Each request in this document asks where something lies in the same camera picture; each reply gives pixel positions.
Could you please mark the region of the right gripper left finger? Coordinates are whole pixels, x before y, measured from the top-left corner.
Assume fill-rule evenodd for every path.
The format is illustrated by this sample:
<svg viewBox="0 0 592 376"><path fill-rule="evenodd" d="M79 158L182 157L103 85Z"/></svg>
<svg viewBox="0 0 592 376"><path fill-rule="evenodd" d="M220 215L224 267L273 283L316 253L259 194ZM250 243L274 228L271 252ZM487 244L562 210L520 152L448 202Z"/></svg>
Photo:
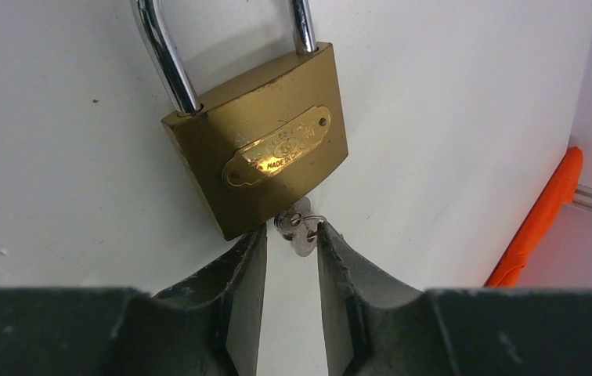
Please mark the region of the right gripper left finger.
<svg viewBox="0 0 592 376"><path fill-rule="evenodd" d="M254 375L266 264L260 226L155 295L0 288L0 375Z"/></svg>

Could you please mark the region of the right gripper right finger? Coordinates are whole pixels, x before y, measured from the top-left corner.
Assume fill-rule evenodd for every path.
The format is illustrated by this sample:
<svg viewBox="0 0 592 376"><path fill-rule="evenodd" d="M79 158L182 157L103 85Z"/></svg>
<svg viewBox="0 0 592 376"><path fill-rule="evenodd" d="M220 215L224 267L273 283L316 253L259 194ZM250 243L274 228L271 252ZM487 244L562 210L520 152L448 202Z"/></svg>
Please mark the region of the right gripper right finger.
<svg viewBox="0 0 592 376"><path fill-rule="evenodd" d="M592 375L592 289L420 291L328 222L317 241L331 375Z"/></svg>

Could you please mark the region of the silver keys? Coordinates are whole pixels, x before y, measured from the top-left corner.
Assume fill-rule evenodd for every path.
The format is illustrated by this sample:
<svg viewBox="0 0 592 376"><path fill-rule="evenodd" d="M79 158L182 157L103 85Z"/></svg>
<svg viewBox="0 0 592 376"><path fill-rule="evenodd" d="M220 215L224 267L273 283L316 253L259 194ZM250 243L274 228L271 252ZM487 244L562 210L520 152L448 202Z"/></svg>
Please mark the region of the silver keys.
<svg viewBox="0 0 592 376"><path fill-rule="evenodd" d="M327 219L312 211L312 203L303 197L274 217L274 226L300 257L309 256L316 248L318 225Z"/></svg>

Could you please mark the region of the large brass padlock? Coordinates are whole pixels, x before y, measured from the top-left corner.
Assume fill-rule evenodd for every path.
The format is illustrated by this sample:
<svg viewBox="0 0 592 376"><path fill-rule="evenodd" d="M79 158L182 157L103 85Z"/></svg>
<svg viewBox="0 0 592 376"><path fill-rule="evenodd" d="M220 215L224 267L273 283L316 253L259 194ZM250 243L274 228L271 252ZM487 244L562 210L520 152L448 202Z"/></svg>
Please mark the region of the large brass padlock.
<svg viewBox="0 0 592 376"><path fill-rule="evenodd" d="M226 240L287 210L348 156L334 47L317 40L307 1L288 4L293 51L203 95L186 73L161 4L131 7L174 107L162 125Z"/></svg>

